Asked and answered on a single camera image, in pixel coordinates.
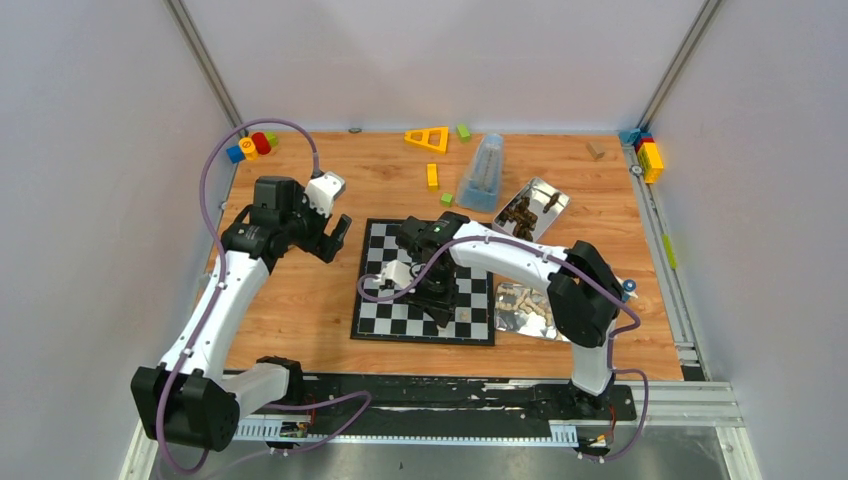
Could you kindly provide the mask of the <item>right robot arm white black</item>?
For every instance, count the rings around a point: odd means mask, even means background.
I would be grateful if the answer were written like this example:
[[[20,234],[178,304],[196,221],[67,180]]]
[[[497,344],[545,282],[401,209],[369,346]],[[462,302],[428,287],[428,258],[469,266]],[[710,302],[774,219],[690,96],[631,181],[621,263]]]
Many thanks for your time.
[[[442,314],[452,309],[459,267],[482,269],[544,294],[554,326],[572,346],[573,408],[592,418],[609,407],[614,377],[609,336],[623,307],[623,288],[593,245],[533,243],[451,211],[435,221],[408,217],[397,244],[420,268],[393,260],[377,281],[392,282],[425,310]]]

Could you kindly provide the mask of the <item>folding chess board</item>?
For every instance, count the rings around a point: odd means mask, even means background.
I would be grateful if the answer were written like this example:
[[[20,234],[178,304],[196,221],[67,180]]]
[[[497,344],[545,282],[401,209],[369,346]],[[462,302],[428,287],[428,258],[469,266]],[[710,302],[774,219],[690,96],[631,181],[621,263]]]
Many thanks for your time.
[[[400,219],[369,218],[363,237],[359,274],[377,274],[392,260],[409,264],[407,252],[396,244]],[[385,340],[433,344],[495,344],[494,286],[490,273],[475,268],[459,267],[456,271],[455,318],[444,329],[412,309],[404,299],[372,302],[357,296],[353,309],[351,337],[361,340]],[[470,322],[463,322],[461,312],[469,310]]]

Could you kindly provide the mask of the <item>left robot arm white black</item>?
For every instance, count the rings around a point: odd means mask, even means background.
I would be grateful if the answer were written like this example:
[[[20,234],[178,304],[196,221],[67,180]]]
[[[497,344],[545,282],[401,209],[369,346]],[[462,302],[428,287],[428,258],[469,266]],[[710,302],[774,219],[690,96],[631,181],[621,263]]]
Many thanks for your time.
[[[265,356],[249,370],[224,375],[226,358],[248,307],[278,260],[293,247],[331,262],[351,225],[340,217],[325,228],[345,180],[326,172],[306,185],[262,176],[253,201],[222,233],[217,258],[186,327],[156,367],[140,367],[130,388],[148,438],[220,452],[244,417],[273,404],[283,413],[306,400],[299,362]]]

